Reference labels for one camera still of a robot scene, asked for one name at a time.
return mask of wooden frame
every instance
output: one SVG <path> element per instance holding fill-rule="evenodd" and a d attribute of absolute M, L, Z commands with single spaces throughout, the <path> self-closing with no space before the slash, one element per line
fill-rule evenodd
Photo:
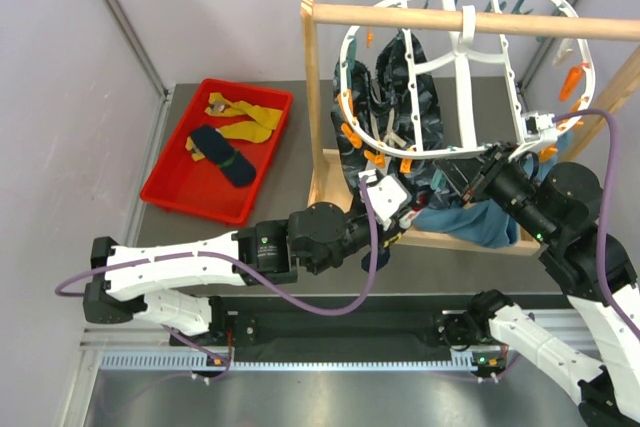
<path fill-rule="evenodd" d="M 462 31 L 462 12 L 316 4 L 315 0 L 302 0 L 300 12 L 313 157 L 309 204 L 327 201 L 335 203 L 342 209 L 348 209 L 351 194 L 342 175 L 338 151 L 323 149 L 322 146 L 317 25 L 404 27 L 460 32 Z M 476 14 L 476 32 L 640 41 L 640 21 L 479 12 Z M 617 112 L 639 86 L 640 47 L 618 70 L 611 83 L 594 101 L 592 108 Z M 563 158 L 572 159 L 578 155 L 604 125 L 602 120 L 585 120 L 585 126 L 577 131 L 572 146 Z M 420 232 L 414 229 L 410 229 L 399 243 L 422 247 L 533 255 L 538 251 L 539 244 L 526 232 L 521 231 L 521 234 L 521 240 L 516 245 L 503 249 L 486 249 L 447 234 Z"/>

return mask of red plastic tray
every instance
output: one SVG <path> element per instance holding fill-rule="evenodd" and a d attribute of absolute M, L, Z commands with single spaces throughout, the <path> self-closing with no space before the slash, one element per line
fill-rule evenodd
<path fill-rule="evenodd" d="M 230 141 L 256 168 L 256 179 L 246 187 L 234 187 L 220 169 L 207 160 L 194 162 L 184 147 L 189 133 L 201 125 L 221 127 L 250 120 L 248 116 L 229 118 L 207 115 L 204 110 L 212 92 L 220 92 L 230 101 L 245 100 L 282 110 L 280 123 L 266 142 L 253 144 L 243 140 Z M 292 102 L 293 95 L 289 92 L 223 80 L 204 80 L 160 154 L 140 192 L 140 198 L 166 210 L 230 225 L 244 225 L 288 121 Z"/>

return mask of blue towel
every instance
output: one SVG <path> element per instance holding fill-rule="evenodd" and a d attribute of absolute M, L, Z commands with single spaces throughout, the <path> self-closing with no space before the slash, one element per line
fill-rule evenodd
<path fill-rule="evenodd" d="M 562 152 L 569 146 L 571 137 L 572 133 L 567 132 L 558 139 L 556 143 L 558 152 Z M 557 163 L 557 155 L 548 162 L 541 163 L 537 178 L 544 179 Z M 524 165 L 525 171 L 531 173 L 532 168 L 532 160 L 527 159 Z M 493 200 L 478 202 L 468 209 L 462 208 L 459 204 L 452 204 L 449 209 L 444 210 L 425 208 L 415 218 L 413 225 L 418 230 L 451 234 L 492 249 L 514 245 L 520 240 L 516 221 Z"/>

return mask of camouflage print fabric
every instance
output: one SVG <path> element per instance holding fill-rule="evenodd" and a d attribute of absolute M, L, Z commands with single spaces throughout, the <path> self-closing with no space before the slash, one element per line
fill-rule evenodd
<path fill-rule="evenodd" d="M 413 55 L 416 63 L 426 62 L 427 59 L 422 46 L 417 38 L 412 36 Z M 380 135 L 384 136 L 389 113 L 394 111 L 393 131 L 407 142 L 405 148 L 414 144 L 413 124 L 411 122 L 411 96 L 408 89 L 409 72 L 405 60 L 404 35 L 399 32 L 394 39 L 383 49 L 376 62 L 376 80 L 380 88 L 380 98 L 376 98 L 371 85 L 371 74 L 367 67 L 354 62 L 351 73 L 351 95 L 353 98 L 354 113 L 362 129 L 373 137 L 371 130 L 370 113 L 373 113 Z M 334 99 L 340 93 L 340 69 L 336 65 L 333 78 Z M 416 78 L 420 118 L 422 125 L 422 143 L 424 149 L 439 149 L 442 146 L 442 122 L 440 120 L 440 106 L 438 95 L 429 74 L 422 74 Z M 331 110 L 340 161 L 349 190 L 356 193 L 358 190 L 358 173 L 366 169 L 367 159 L 364 156 L 365 149 L 371 149 L 366 144 L 360 149 L 354 148 L 341 130 L 344 116 L 337 100 L 334 101 Z M 443 190 L 434 193 L 430 187 L 431 179 L 435 173 L 435 167 L 428 160 L 414 160 L 409 174 L 400 173 L 402 159 L 391 159 L 389 174 L 395 174 L 411 193 L 412 206 L 428 206 L 433 209 L 446 209 L 451 202 L 456 200 L 450 191 Z"/>

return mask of wooden dowel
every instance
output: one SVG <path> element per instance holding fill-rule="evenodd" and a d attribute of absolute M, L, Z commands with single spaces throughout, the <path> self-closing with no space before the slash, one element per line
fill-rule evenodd
<path fill-rule="evenodd" d="M 462 12 L 436 9 L 315 4 L 313 20 L 318 24 L 462 31 Z M 640 41 L 640 20 L 478 12 L 476 31 L 507 35 Z"/>
<path fill-rule="evenodd" d="M 615 73 L 611 82 L 602 89 L 600 95 L 591 103 L 591 109 L 606 110 L 612 114 L 618 112 L 629 100 L 633 93 L 640 87 L 640 47 L 626 60 L 622 67 Z M 560 159 L 563 161 L 575 159 L 589 142 L 605 126 L 601 117 L 594 115 L 582 117 L 584 125 L 571 129 L 573 141 L 565 150 Z"/>
<path fill-rule="evenodd" d="M 324 179 L 328 169 L 322 152 L 322 103 L 320 98 L 320 67 L 318 60 L 317 26 L 313 21 L 315 0 L 302 0 L 302 35 L 304 37 L 304 66 L 307 74 L 307 103 L 309 106 L 309 128 L 311 129 L 311 156 L 313 159 L 313 177 L 311 189 L 318 198 L 322 198 Z"/>

